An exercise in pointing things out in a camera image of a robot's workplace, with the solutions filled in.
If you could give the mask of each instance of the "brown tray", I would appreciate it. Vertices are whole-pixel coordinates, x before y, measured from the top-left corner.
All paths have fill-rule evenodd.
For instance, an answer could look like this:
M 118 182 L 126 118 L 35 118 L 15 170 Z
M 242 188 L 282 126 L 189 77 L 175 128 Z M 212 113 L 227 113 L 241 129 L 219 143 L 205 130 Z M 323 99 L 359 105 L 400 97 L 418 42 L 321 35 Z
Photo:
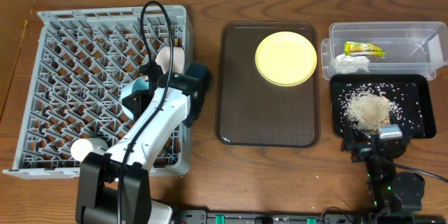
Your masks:
M 293 87 L 258 73 L 258 44 L 276 32 L 301 34 L 316 48 L 314 28 L 303 22 L 234 22 L 223 32 L 215 130 L 224 144 L 306 148 L 320 137 L 317 68 Z

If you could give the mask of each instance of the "wood grain surface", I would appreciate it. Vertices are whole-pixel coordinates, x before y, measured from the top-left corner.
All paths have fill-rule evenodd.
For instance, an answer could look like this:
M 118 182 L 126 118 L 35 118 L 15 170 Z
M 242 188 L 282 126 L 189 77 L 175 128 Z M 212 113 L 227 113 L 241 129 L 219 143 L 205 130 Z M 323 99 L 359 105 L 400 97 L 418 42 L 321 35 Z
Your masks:
M 36 11 L 142 6 L 148 0 L 36 0 L 0 124 L 0 165 L 13 166 L 19 129 L 43 26 Z M 218 75 L 221 32 L 231 21 L 311 23 L 318 41 L 334 22 L 442 21 L 448 0 L 158 0 L 184 5 L 195 29 L 195 61 Z M 329 81 L 320 72 L 321 139 L 312 148 L 229 147 L 214 136 L 216 86 L 192 130 L 192 167 L 183 177 L 151 178 L 153 198 L 178 207 L 222 211 L 320 214 L 336 206 L 362 212 L 373 205 L 364 164 L 340 152 L 332 131 Z M 397 162 L 448 176 L 448 68 L 430 82 L 437 136 L 413 140 Z M 25 181 L 0 175 L 0 222 L 74 223 L 78 179 Z M 448 218 L 448 185 L 426 178 L 425 216 Z

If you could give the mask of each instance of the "cable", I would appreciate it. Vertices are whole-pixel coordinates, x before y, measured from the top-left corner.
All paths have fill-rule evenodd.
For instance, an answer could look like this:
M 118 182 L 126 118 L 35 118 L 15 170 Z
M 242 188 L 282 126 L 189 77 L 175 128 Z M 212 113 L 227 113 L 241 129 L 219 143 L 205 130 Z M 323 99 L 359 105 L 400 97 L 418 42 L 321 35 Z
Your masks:
M 342 214 L 344 214 L 345 218 L 346 218 L 351 224 L 354 224 L 354 222 L 353 222 L 352 220 L 349 219 L 349 217 L 344 213 L 344 211 L 343 211 L 342 209 L 340 209 L 339 207 L 337 207 L 337 206 L 330 206 L 330 207 L 328 207 L 327 209 L 323 210 L 323 213 L 321 214 L 321 222 L 322 222 L 322 223 L 325 223 L 325 221 L 324 221 L 324 219 L 323 219 L 323 218 L 325 217 L 325 212 L 328 211 L 328 210 L 330 210 L 330 209 L 337 209 L 337 210 L 341 211 Z
M 407 167 L 407 166 L 401 165 L 401 164 L 396 164 L 396 163 L 394 163 L 392 161 L 387 160 L 384 157 L 383 157 L 383 162 L 385 162 L 386 164 L 391 165 L 393 167 L 397 167 L 397 168 L 405 169 L 405 170 L 408 170 L 408 171 L 411 171 L 411 172 L 416 172 L 416 173 L 420 173 L 420 174 L 423 174 L 423 175 L 427 175 L 427 176 L 433 177 L 434 179 L 440 179 L 441 181 L 443 181 L 445 183 L 448 183 L 448 178 L 444 178 L 444 177 L 439 176 L 437 174 L 433 174 L 433 173 L 430 173 L 430 172 L 427 172 L 427 171 L 423 171 L 423 170 L 420 170 L 420 169 L 415 169 L 415 168 L 412 168 L 412 167 Z
M 146 126 L 148 126 L 148 124 L 151 122 L 151 120 L 154 119 L 154 117 L 157 115 L 157 113 L 162 109 L 162 105 L 165 102 L 165 97 L 167 96 L 168 87 L 169 87 L 169 81 L 171 79 L 171 75 L 172 75 L 172 72 L 173 72 L 173 53 L 174 53 L 174 43 L 173 42 L 174 42 L 174 37 L 173 37 L 173 34 L 172 34 L 172 30 L 171 30 L 171 22 L 169 21 L 167 10 L 165 10 L 163 5 L 161 3 L 159 3 L 158 1 L 149 1 L 141 9 L 141 15 L 140 15 L 140 33 L 141 33 L 141 37 L 143 39 L 143 42 L 144 42 L 145 47 L 146 47 L 146 51 L 148 52 L 148 56 L 150 57 L 149 60 L 151 62 L 151 52 L 149 50 L 148 42 L 146 41 L 145 32 L 144 32 L 144 28 L 143 28 L 144 27 L 143 18 L 144 18 L 145 12 L 146 12 L 146 8 L 149 5 L 151 5 L 151 4 L 155 4 L 155 5 L 159 6 L 160 10 L 162 10 L 163 15 L 165 16 L 165 20 L 167 21 L 168 35 L 169 35 L 169 69 L 168 69 L 168 78 L 167 78 L 167 84 L 166 84 L 165 89 L 163 90 L 163 93 L 162 93 L 162 97 L 160 98 L 159 105 L 157 105 L 157 107 L 155 108 L 155 111 L 153 112 L 153 114 L 151 114 L 151 116 L 147 119 L 147 121 L 145 121 L 145 123 L 139 128 L 139 130 L 136 132 L 134 138 L 127 145 L 125 156 L 123 157 L 123 161 L 121 163 L 120 175 L 119 175 L 119 179 L 118 179 L 118 202 L 117 202 L 117 208 L 118 208 L 117 223 L 118 224 L 121 224 L 121 220 L 122 220 L 122 212 L 123 212 L 123 177 L 125 175 L 125 168 L 126 168 L 127 159 L 129 158 L 129 155 L 132 152 L 132 148 L 134 147 L 134 144 L 137 141 L 137 139 L 139 138 L 140 134 L 145 130 Z

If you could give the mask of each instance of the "clear plastic bin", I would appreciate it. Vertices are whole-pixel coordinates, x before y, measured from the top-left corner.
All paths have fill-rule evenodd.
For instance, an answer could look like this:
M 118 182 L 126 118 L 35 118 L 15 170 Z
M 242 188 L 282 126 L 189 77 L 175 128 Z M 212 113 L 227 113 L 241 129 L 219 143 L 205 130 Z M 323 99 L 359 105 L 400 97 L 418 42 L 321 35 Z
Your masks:
M 448 28 L 443 22 L 335 23 L 330 38 L 321 44 L 325 79 L 343 70 L 335 58 L 344 53 L 346 41 L 373 43 L 387 52 L 385 58 L 368 57 L 368 72 L 359 69 L 356 74 L 420 74 L 430 81 L 448 64 Z

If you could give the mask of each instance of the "yellow plate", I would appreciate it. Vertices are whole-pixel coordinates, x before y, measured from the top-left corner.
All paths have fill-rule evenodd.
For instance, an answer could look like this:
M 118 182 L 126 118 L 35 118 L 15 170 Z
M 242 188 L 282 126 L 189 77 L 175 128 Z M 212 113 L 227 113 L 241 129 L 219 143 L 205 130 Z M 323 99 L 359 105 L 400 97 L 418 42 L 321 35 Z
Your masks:
M 280 86 L 294 86 L 306 81 L 314 72 L 317 56 L 314 46 L 304 36 L 290 31 L 267 36 L 255 53 L 260 74 Z

